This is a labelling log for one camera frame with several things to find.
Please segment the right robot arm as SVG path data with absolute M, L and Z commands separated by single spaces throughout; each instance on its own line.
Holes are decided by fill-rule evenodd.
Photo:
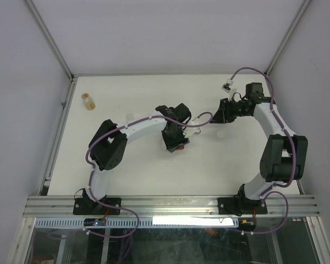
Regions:
M 233 198 L 235 208 L 247 213 L 274 187 L 287 188 L 292 181 L 302 178 L 305 168 L 308 140 L 293 132 L 278 113 L 273 97 L 263 93 L 262 84 L 252 82 L 246 85 L 241 100 L 234 99 L 235 91 L 226 82 L 222 89 L 228 98 L 220 100 L 212 124 L 228 124 L 237 117 L 254 117 L 267 137 L 259 163 L 259 174 L 243 184 Z

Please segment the white pill bottle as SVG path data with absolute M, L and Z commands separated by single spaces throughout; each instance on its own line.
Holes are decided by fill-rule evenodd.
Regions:
M 161 140 L 161 149 L 164 150 L 164 151 L 167 150 L 166 143 L 165 143 L 165 141 L 163 139 Z

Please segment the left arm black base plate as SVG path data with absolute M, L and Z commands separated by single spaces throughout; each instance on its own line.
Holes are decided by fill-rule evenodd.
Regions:
M 108 216 L 120 215 L 120 206 L 122 205 L 122 199 L 119 197 L 104 197 L 101 200 L 102 203 L 114 206 L 115 208 L 104 207 L 99 203 L 91 200 L 88 196 L 76 198 L 73 215 L 105 215 L 108 212 Z

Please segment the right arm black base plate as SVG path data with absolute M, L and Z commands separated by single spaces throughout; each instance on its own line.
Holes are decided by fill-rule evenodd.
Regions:
M 220 215 L 266 215 L 267 207 L 260 200 L 240 199 L 237 197 L 219 197 L 218 213 Z

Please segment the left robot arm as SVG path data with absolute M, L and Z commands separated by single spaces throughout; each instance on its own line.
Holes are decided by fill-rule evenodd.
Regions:
M 181 103 L 176 107 L 158 106 L 150 114 L 123 124 L 105 120 L 90 141 L 86 153 L 86 160 L 92 165 L 92 176 L 85 188 L 88 196 L 85 207 L 94 214 L 103 210 L 107 172 L 121 163 L 127 144 L 160 132 L 166 150 L 172 153 L 189 143 L 183 127 L 190 118 L 190 110 Z

